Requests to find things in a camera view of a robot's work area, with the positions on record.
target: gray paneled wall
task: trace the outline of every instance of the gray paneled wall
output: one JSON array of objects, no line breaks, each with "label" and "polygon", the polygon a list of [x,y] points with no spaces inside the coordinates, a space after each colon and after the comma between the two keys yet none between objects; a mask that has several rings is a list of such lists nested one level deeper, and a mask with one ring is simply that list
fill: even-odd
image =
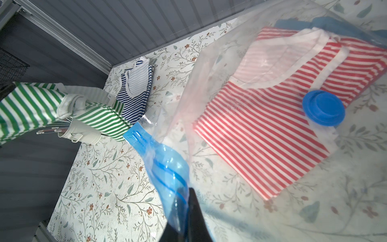
[{"label": "gray paneled wall", "polygon": [[107,75],[21,15],[0,32],[0,47],[30,67],[24,82],[61,82],[103,88]]},{"label": "gray paneled wall", "polygon": [[115,65],[238,13],[250,0],[30,1]]},{"label": "gray paneled wall", "polygon": [[[0,31],[0,47],[30,65],[21,81],[102,88],[107,78],[20,15]],[[32,241],[51,217],[79,145],[32,131],[0,148],[0,241]]]}]

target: floral patterned surface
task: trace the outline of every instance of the floral patterned surface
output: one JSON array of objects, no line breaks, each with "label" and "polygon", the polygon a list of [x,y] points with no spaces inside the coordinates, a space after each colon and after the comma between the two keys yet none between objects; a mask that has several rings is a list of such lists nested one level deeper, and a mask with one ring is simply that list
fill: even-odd
[{"label": "floral patterned surface", "polygon": [[[385,17],[380,9],[387,9],[381,0],[316,2],[368,29],[386,24],[378,21]],[[234,22],[146,55],[155,66],[148,106],[178,100],[200,51]],[[134,63],[113,68],[105,89],[117,94],[119,75]],[[190,179],[214,240],[386,241],[386,92],[385,75],[347,108],[337,128],[339,151],[269,201],[203,142],[193,155]],[[97,145],[81,145],[48,229],[60,242],[144,242],[158,241],[165,223],[136,151],[103,137]]]}]

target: folded clothes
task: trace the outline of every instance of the folded clothes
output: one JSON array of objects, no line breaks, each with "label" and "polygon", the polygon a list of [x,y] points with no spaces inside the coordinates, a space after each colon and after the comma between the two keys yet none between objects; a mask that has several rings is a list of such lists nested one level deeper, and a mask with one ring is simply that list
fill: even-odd
[{"label": "folded clothes", "polygon": [[61,92],[54,83],[15,82],[15,89],[0,101],[0,144],[33,129],[72,117],[117,141],[132,126],[112,107],[89,102],[79,94]]},{"label": "folded clothes", "polygon": [[132,69],[121,75],[121,90],[116,99],[125,105],[121,115],[134,124],[144,115],[152,87],[152,66],[149,59],[141,58]]},{"label": "folded clothes", "polygon": [[85,96],[88,101],[106,104],[116,110],[119,114],[122,113],[124,108],[124,105],[120,101],[117,101],[114,96],[101,88],[64,86],[63,92],[68,94],[81,94]]},{"label": "folded clothes", "polygon": [[[297,19],[280,19],[276,22],[274,27],[291,30],[303,30],[317,27],[335,34],[355,37],[381,48],[387,48],[386,45],[377,42],[374,36],[371,36],[368,33],[356,28],[350,23],[339,21],[332,17],[317,17],[314,18],[312,22],[298,21]],[[371,31],[371,33],[383,38],[387,38],[387,30],[384,29]]]},{"label": "folded clothes", "polygon": [[312,89],[347,106],[386,69],[387,50],[322,29],[263,28],[195,131],[264,199],[277,196],[334,151],[306,118]]}]

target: navy and white striped tank top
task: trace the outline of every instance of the navy and white striped tank top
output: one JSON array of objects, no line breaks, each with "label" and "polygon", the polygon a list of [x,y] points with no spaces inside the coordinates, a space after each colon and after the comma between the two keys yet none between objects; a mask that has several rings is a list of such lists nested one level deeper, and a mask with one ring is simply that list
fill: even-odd
[{"label": "navy and white striped tank top", "polygon": [[152,87],[152,66],[149,65],[149,59],[141,58],[134,68],[125,70],[121,81],[121,90],[116,97],[125,105],[121,115],[135,124],[145,113]]}]

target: red striped shirt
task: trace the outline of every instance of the red striped shirt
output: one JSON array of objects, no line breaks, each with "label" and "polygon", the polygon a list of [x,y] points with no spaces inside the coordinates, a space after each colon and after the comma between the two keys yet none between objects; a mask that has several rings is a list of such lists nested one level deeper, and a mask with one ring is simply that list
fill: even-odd
[{"label": "red striped shirt", "polygon": [[311,89],[347,106],[386,66],[386,51],[321,29],[263,28],[195,131],[264,198],[330,155],[302,110]]}]

